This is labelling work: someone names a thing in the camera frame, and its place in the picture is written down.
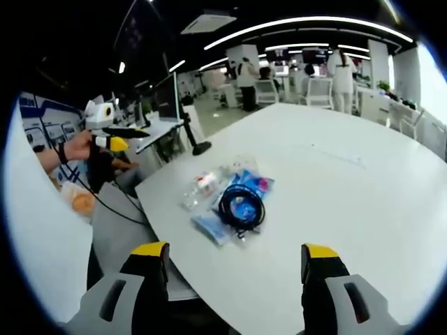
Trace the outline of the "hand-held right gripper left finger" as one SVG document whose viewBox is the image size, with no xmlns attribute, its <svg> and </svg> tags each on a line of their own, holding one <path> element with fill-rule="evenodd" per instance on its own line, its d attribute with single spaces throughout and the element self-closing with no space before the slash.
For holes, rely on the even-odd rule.
<svg viewBox="0 0 447 335">
<path fill-rule="evenodd" d="M 163 334 L 168 327 L 170 244 L 140 245 L 117 273 L 105 275 L 82 297 L 65 334 Z"/>
</svg>

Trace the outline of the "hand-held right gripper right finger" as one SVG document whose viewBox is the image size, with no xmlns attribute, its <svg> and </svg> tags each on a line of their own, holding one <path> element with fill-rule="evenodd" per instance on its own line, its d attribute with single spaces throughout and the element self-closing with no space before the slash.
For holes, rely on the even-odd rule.
<svg viewBox="0 0 447 335">
<path fill-rule="evenodd" d="M 387 299 L 327 246 L 301 246 L 303 334 L 401 334 Z"/>
</svg>

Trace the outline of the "person's left hand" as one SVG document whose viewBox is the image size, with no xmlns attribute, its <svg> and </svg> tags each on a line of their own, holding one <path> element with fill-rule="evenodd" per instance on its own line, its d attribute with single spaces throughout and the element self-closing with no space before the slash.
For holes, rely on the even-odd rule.
<svg viewBox="0 0 447 335">
<path fill-rule="evenodd" d="M 86 160 L 90 156 L 92 135 L 88 130 L 76 134 L 64 144 L 67 161 Z"/>
</svg>

